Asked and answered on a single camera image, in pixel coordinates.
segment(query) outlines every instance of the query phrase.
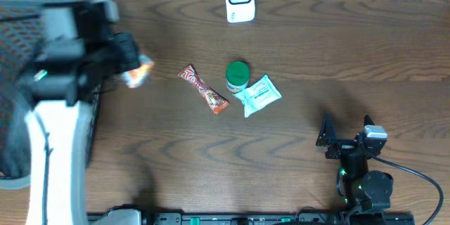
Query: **green bottle cap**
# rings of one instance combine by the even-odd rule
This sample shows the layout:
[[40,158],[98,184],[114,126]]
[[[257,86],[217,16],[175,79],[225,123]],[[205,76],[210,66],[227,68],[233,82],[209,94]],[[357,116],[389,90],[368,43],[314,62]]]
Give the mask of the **green bottle cap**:
[[235,86],[247,83],[250,78],[250,69],[245,63],[232,62],[226,69],[226,80]]

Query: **wire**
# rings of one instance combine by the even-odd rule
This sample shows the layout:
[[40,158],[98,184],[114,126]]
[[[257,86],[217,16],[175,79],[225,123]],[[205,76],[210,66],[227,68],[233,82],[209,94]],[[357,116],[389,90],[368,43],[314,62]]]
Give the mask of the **wire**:
[[426,221],[423,225],[428,225],[428,224],[430,224],[431,221],[436,217],[437,213],[439,213],[439,211],[441,210],[442,203],[444,203],[444,192],[442,191],[441,186],[440,186],[436,181],[434,181],[434,180],[431,179],[430,177],[428,177],[428,176],[426,176],[426,175],[424,175],[424,174],[422,174],[422,173],[420,173],[420,172],[417,172],[417,171],[415,171],[415,170],[413,170],[413,169],[409,169],[408,167],[405,167],[405,166],[402,166],[402,165],[398,165],[398,164],[396,164],[396,163],[394,163],[394,162],[386,161],[386,160],[384,160],[384,159],[382,159],[382,158],[379,158],[379,157],[374,156],[374,154],[372,154],[370,151],[367,150],[366,144],[364,144],[363,147],[364,147],[364,150],[366,151],[367,155],[368,155],[369,157],[371,157],[371,158],[377,160],[378,162],[385,163],[386,165],[390,165],[390,166],[395,167],[395,168],[397,168],[397,169],[402,169],[402,170],[407,171],[407,172],[409,172],[409,173],[412,173],[412,174],[414,174],[414,175],[416,175],[416,176],[419,176],[419,177],[421,177],[422,179],[424,179],[424,180],[430,182],[431,184],[433,184],[433,186],[436,187],[437,191],[439,191],[439,202],[438,202],[438,204],[437,204],[437,206],[436,206],[435,211],[431,214],[430,218],[428,218],[427,221]]
[[[302,208],[301,208],[300,210],[298,210],[298,212],[295,214],[295,220],[296,220],[296,221],[298,220],[298,216],[299,216],[301,213],[303,213],[303,211],[304,211],[305,209],[317,210],[317,208],[315,208],[315,207],[302,207]],[[318,214],[318,215],[320,216],[320,218],[322,219],[322,221],[326,223],[326,220],[325,220],[325,218],[323,218],[322,214]]]
[[29,19],[39,18],[39,17],[40,17],[39,14],[34,14],[34,15],[23,15],[23,16],[10,17],[10,18],[1,18],[0,23],[24,21],[24,20],[29,20]]

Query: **black cable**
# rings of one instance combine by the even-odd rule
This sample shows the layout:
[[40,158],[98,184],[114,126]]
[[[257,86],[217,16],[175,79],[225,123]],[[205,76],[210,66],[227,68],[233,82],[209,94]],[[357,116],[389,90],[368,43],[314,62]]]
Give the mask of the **black cable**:
[[437,213],[439,213],[439,211],[441,210],[442,203],[444,203],[444,192],[442,191],[441,186],[440,186],[436,181],[434,181],[433,179],[431,179],[431,178],[428,177],[428,176],[425,176],[424,174],[422,174],[422,173],[420,173],[420,172],[417,172],[417,171],[415,171],[415,170],[413,170],[413,169],[409,169],[408,167],[405,167],[405,166],[402,166],[402,165],[398,165],[398,164],[396,164],[396,163],[394,163],[394,162],[386,161],[386,160],[384,160],[384,159],[381,159],[381,158],[379,158],[379,157],[374,156],[370,151],[367,150],[366,144],[364,144],[363,147],[364,147],[364,150],[366,151],[367,155],[368,155],[370,158],[373,158],[373,159],[377,160],[378,162],[385,163],[386,165],[390,165],[390,166],[395,167],[395,168],[397,168],[397,169],[402,169],[402,170],[407,171],[407,172],[409,172],[409,173],[412,173],[412,174],[414,174],[414,175],[416,175],[416,176],[419,176],[419,177],[421,177],[422,179],[424,179],[424,180],[430,182],[431,184],[433,184],[433,186],[436,187],[437,191],[439,191],[439,203],[437,204],[436,209],[435,209],[435,211],[431,214],[430,218],[428,218],[427,221],[426,221],[423,225],[428,225],[428,224],[430,224],[431,221],[436,217]]
[[34,15],[23,15],[23,16],[10,17],[10,18],[0,18],[0,23],[24,21],[24,20],[29,20],[29,19],[39,18],[39,17],[40,17],[39,14],[34,14]]
[[[295,214],[295,220],[298,220],[298,216],[303,213],[303,211],[305,209],[312,209],[312,210],[317,210],[315,207],[302,207],[300,210],[298,210],[298,212]],[[322,214],[318,214],[320,216],[320,218],[322,219],[323,222],[326,223],[326,220],[323,218]]]

